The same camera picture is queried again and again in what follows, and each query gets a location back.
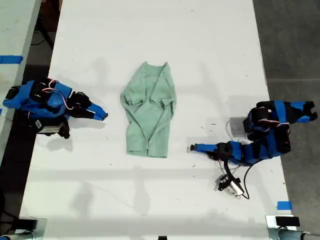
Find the white wire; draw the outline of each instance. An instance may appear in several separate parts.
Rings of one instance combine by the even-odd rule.
[[[62,99],[63,99],[63,103],[64,103],[65,107],[67,109],[69,109],[69,110],[74,109],[74,107],[72,107],[72,108],[68,107],[65,96],[59,90],[51,87],[52,83],[59,82],[59,81],[58,80],[53,80],[53,79],[50,79],[50,80],[51,81],[48,84],[49,87],[42,89],[42,92],[45,92],[45,93],[52,93],[53,91],[58,92],[61,95]]]

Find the black cable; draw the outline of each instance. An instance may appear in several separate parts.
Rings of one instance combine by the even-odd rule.
[[[247,189],[247,186],[246,186],[246,177],[247,177],[247,174],[249,172],[249,170],[254,166],[256,165],[257,163],[261,162],[263,159],[260,159],[259,161],[256,161],[254,164],[252,164],[245,172],[244,174],[244,178],[243,178],[243,185],[244,185],[244,189],[245,189],[245,192],[246,192],[246,196],[245,194],[243,193],[242,196],[245,198],[245,199],[250,199],[250,196],[249,196],[249,192],[248,192],[248,189]]]
[[[45,40],[43,39],[43,40],[42,40],[42,41],[40,41],[40,42],[37,42],[37,43],[31,44],[31,46],[38,46],[38,45],[42,44],[44,41],[45,41]]]

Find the table surface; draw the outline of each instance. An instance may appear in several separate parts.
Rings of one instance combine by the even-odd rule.
[[[144,61],[171,67],[168,158],[126,154],[120,94]],[[246,200],[217,191],[217,162],[188,152],[243,140],[240,120],[269,99],[252,0],[64,0],[49,77],[109,116],[71,119],[68,140],[37,136],[20,215],[47,218],[45,239],[269,239],[265,216],[291,214],[277,211],[279,157],[252,168]]]
[[[0,164],[7,145],[14,110],[2,102],[8,90],[20,85],[41,0],[0,0],[0,55],[23,56],[18,64],[0,64]]]

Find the green shirt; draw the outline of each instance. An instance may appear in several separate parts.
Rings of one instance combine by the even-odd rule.
[[[129,126],[128,154],[166,158],[170,120],[176,108],[176,92],[168,63],[144,62],[120,96]]]

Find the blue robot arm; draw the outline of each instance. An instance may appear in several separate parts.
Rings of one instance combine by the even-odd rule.
[[[307,123],[318,118],[313,101],[261,101],[251,109],[248,117],[243,121],[247,134],[253,131],[267,132],[279,124]]]
[[[28,112],[28,116],[34,119],[68,115],[103,121],[108,116],[83,92],[72,92],[72,88],[49,78],[13,86],[6,95],[3,105]]]

